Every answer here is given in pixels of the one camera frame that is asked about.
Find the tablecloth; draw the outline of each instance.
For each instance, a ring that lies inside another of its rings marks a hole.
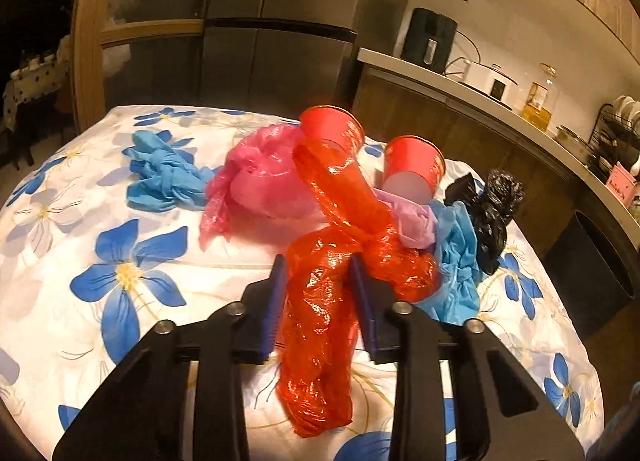
[[[274,254],[306,232],[305,222],[247,216],[230,242],[217,237],[201,251],[201,212],[147,213],[127,207],[126,187],[135,176],[122,149],[131,145],[131,134],[138,128],[170,131],[170,144],[193,154],[195,165],[215,168],[242,137],[283,122],[297,123],[213,108],[117,107],[60,149],[8,199],[0,212],[0,396],[45,457],[50,459],[65,428],[114,368],[104,345],[113,333],[135,341],[160,319],[178,325],[206,319],[238,300],[249,282],[266,278]],[[358,153],[370,183],[382,170],[383,148],[367,138]],[[468,172],[481,188],[482,179],[468,165],[447,160],[436,197],[442,199],[443,189]],[[132,254],[151,246],[166,260],[132,269]],[[598,376],[540,260],[514,222],[500,264],[478,288],[479,318],[524,365],[587,448],[604,423]],[[100,276],[114,275],[115,281],[100,284]],[[98,291],[74,281],[91,277]],[[160,285],[168,288],[163,291]],[[442,369],[447,452],[453,459],[445,362]],[[358,347],[351,366],[353,422],[312,439],[293,434],[274,394],[275,354],[244,372],[252,459],[386,459],[393,364],[374,365]]]
[[[2,93],[4,124],[15,129],[18,106],[59,90],[69,73],[69,35],[60,40],[55,55],[11,73]]]

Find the red plastic bag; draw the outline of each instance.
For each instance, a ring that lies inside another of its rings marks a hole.
[[[391,211],[378,201],[353,158],[320,140],[304,140],[293,161],[329,226],[300,237],[287,250],[284,352],[276,393],[296,434],[311,437],[351,422],[350,369],[357,337],[346,285],[351,254],[361,252],[370,274],[390,282],[402,300],[429,297],[440,279],[431,255],[402,247]]]
[[[225,166],[205,190],[208,202],[200,220],[203,250],[216,235],[231,238],[232,202],[274,219],[305,218],[319,211],[291,157],[303,138],[299,127],[272,125],[243,138],[228,152]]]

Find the pink plastic bag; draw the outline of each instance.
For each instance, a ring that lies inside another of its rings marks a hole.
[[[379,201],[390,209],[398,223],[400,242],[405,248],[425,250],[436,242],[438,220],[429,205],[418,205],[390,192],[373,189]]]
[[[272,125],[258,129],[228,152],[225,166],[207,184],[208,202],[200,220],[203,250],[216,235],[231,238],[229,206],[233,202],[274,219],[299,219],[320,212],[291,157],[304,137],[299,127]]]

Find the crumpled plastic bag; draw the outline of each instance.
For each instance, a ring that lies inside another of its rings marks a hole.
[[[498,269],[498,257],[507,243],[507,225],[523,198],[522,183],[503,170],[489,172],[480,196],[471,173],[447,187],[445,205],[454,201],[466,205],[478,237],[478,264],[489,275]]]
[[[434,199],[429,205],[438,220],[433,256],[440,265],[442,283],[416,305],[433,319],[462,325],[480,310],[477,286],[484,275],[476,260],[478,239],[464,203],[455,201],[448,207]]]
[[[438,287],[433,257],[401,245],[391,210],[378,201],[358,163],[320,140],[293,151],[300,178],[329,226],[294,241],[282,319],[284,351],[276,393],[302,437],[351,422],[350,369],[357,336],[346,272],[362,253],[372,277],[390,282],[398,298],[418,301]]]
[[[142,177],[127,186],[130,207],[148,212],[165,212],[182,204],[203,210],[207,198],[205,187],[213,178],[208,167],[193,165],[193,156],[169,146],[157,134],[137,130],[133,147],[122,154],[131,158],[129,170]]]
[[[277,124],[243,138],[226,155],[225,165],[207,184],[207,206],[200,221],[200,247],[216,235],[231,238],[229,206],[236,202],[274,219],[319,213],[318,203],[300,180],[291,152],[304,138],[300,127]]]
[[[395,216],[402,246],[426,250],[436,242],[438,221],[429,205],[418,205],[410,199],[377,188],[373,192]]]

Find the cooking oil bottle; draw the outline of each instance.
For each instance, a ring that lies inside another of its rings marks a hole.
[[[542,73],[536,82],[532,83],[520,116],[544,132],[558,103],[558,89],[555,84],[554,67],[540,64],[540,69]]]

